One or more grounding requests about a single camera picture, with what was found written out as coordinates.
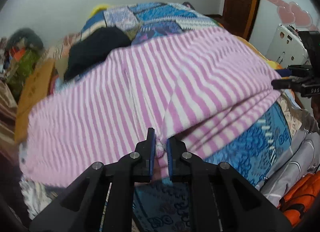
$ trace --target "pink heart decoration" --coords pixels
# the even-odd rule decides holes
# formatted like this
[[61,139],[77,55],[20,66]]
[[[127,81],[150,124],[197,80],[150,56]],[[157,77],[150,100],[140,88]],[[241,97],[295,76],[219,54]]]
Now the pink heart decoration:
[[295,2],[290,2],[289,5],[290,11],[296,18],[295,23],[297,27],[310,27],[312,25],[312,17],[307,11],[301,10],[300,6]]
[[278,6],[277,12],[278,12],[278,15],[279,15],[282,23],[285,25],[294,24],[294,22],[296,21],[294,13],[291,11],[288,11],[288,9],[286,9],[283,6]]

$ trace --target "black cloth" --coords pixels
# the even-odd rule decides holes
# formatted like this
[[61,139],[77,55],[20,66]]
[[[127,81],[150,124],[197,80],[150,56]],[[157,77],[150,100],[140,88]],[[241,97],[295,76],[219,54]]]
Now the black cloth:
[[129,45],[130,39],[117,27],[99,28],[85,40],[71,47],[64,80],[69,81],[92,65],[104,61],[111,50]]

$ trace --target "orange item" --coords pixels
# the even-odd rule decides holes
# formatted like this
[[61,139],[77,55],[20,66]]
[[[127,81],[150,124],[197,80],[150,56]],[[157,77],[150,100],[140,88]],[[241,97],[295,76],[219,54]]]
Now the orange item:
[[320,171],[307,174],[280,200],[280,210],[296,226],[303,214],[310,209],[320,191]]
[[16,52],[13,57],[18,62],[23,57],[23,55],[25,55],[25,53],[26,53],[26,50],[25,49],[21,49],[18,52]]
[[32,107],[48,95],[55,60],[47,60],[40,68],[36,68],[23,87],[17,111],[14,142],[19,144],[27,139],[28,116]]

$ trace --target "pink and white striped blanket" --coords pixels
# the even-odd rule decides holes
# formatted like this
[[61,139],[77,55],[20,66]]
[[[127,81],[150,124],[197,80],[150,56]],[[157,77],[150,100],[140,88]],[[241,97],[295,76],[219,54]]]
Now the pink and white striped blanket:
[[90,164],[117,161],[156,130],[155,176],[167,175],[166,140],[176,134],[205,158],[248,129],[276,101],[279,75],[219,27],[113,50],[76,86],[29,116],[30,179],[66,187]]

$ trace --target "orange bag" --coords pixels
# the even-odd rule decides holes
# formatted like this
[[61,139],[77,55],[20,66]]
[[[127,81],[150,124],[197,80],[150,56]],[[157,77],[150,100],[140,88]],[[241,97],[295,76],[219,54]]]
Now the orange bag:
[[289,219],[292,226],[297,225],[304,213],[310,209],[320,191],[320,171],[307,174],[280,200],[279,209]]

